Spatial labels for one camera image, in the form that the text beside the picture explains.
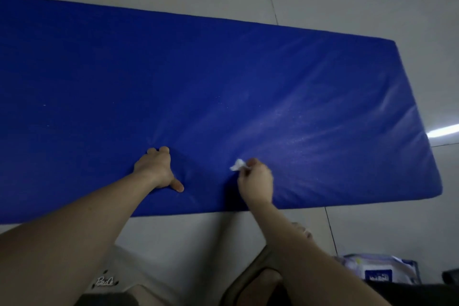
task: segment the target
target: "blue mat cover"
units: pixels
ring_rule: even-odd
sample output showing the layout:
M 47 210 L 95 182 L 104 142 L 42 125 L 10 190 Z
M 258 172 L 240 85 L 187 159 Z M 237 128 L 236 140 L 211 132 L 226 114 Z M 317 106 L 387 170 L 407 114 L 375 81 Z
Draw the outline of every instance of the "blue mat cover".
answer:
M 184 193 L 135 216 L 244 210 L 237 158 L 279 208 L 442 192 L 393 41 L 126 8 L 0 0 L 0 222 L 23 222 L 167 145 Z

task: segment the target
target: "crumpled white wipe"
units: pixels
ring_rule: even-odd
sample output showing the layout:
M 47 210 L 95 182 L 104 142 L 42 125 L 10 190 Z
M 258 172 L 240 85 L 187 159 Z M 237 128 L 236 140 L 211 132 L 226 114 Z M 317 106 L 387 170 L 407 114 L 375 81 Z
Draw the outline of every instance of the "crumpled white wipe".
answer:
M 246 163 L 243 160 L 238 158 L 236 162 L 234 163 L 234 166 L 230 167 L 229 169 L 232 170 L 233 172 L 236 172 L 244 167 L 250 169 L 250 167 L 247 167 Z

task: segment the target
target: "person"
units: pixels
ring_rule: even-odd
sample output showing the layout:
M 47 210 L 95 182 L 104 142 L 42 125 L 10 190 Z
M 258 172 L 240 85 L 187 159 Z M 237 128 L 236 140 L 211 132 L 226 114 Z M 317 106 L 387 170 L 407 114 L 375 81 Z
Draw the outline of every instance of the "person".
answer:
M 155 188 L 170 186 L 183 192 L 170 162 L 168 147 L 148 149 L 128 176 L 1 234 L 2 304 L 77 303 L 142 199 Z M 272 204 L 273 176 L 265 164 L 252 158 L 247 166 L 250 169 L 240 170 L 239 192 L 266 238 L 277 269 L 262 270 L 244 286 L 234 300 L 238 306 L 266 305 L 280 283 L 292 305 L 389 305 Z M 161 303 L 158 298 L 151 300 L 152 305 Z

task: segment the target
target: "gray floor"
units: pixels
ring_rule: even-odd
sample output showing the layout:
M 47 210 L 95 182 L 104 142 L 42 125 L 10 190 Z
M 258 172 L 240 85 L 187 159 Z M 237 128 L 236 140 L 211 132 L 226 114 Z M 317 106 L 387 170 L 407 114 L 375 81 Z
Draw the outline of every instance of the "gray floor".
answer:
M 459 0 L 67 0 L 380 36 L 397 42 L 426 129 L 459 123 Z M 425 282 L 459 267 L 459 133 L 432 140 L 444 194 L 435 199 L 289 210 L 318 244 L 338 254 L 377 252 L 416 259 Z M 216 237 L 225 231 L 223 243 Z M 131 219 L 118 244 L 181 293 L 211 283 L 206 304 L 264 245 L 250 214 Z M 211 274 L 202 266 L 211 258 Z

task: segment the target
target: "person's right hand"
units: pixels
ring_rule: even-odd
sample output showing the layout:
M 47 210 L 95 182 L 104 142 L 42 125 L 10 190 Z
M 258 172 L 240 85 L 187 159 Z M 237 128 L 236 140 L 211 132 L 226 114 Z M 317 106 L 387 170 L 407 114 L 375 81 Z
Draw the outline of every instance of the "person's right hand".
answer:
M 237 185 L 242 199 L 247 206 L 271 203 L 273 200 L 273 176 L 271 170 L 256 158 L 247 161 L 251 169 L 239 171 Z

